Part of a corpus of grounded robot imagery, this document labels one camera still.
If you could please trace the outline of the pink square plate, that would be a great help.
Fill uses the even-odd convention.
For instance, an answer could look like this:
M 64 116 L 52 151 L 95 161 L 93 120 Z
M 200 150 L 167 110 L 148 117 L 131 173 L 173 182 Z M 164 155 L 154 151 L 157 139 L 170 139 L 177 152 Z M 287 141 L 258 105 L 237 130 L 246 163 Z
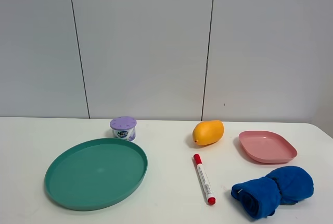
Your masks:
M 246 154 L 259 163 L 285 164 L 298 154 L 284 137 L 274 132 L 244 131 L 238 138 Z

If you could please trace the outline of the rolled blue towel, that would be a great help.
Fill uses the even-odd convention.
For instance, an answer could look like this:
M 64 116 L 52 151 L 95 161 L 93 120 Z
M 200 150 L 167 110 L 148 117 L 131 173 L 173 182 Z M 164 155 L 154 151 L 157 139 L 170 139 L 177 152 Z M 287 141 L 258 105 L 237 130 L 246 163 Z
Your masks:
M 301 167 L 284 166 L 266 176 L 232 186 L 231 196 L 253 219 L 272 216 L 279 205 L 294 205 L 314 193 L 312 177 Z

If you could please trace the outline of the red white marker pen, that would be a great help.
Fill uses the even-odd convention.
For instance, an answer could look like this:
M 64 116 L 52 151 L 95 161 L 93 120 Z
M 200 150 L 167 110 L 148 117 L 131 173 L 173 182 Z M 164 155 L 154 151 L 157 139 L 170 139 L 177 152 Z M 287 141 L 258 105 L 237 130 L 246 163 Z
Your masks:
M 199 154 L 195 154 L 193 156 L 193 159 L 196 164 L 197 173 L 200 178 L 200 183 L 203 188 L 207 203 L 208 203 L 208 205 L 213 206 L 216 203 L 216 198 L 212 192 L 211 185 L 208 180 L 206 171 L 204 169 L 201 157 Z

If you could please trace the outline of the round green plate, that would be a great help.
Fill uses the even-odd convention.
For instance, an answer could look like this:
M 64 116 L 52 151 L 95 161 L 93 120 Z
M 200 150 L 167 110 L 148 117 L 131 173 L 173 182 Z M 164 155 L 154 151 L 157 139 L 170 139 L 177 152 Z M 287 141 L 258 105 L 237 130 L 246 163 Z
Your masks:
M 66 150 L 50 164 L 44 191 L 63 208 L 99 210 L 134 193 L 147 168 L 147 155 L 135 143 L 114 138 L 90 140 Z

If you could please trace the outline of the yellow mango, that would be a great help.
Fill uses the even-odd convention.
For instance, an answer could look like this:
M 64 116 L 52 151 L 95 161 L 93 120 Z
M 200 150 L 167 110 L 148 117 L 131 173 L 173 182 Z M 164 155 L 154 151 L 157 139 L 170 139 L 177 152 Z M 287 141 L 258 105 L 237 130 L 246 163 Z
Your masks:
M 193 130 L 193 141 L 199 146 L 218 142 L 224 134 L 224 125 L 220 120 L 202 121 Z

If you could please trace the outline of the purple air freshener can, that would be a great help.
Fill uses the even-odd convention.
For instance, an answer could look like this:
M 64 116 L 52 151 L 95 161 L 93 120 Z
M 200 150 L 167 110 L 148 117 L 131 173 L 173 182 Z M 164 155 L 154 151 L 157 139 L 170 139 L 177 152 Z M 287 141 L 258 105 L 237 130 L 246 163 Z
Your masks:
M 110 121 L 110 128 L 114 138 L 133 141 L 136 138 L 137 121 L 133 117 L 122 116 Z

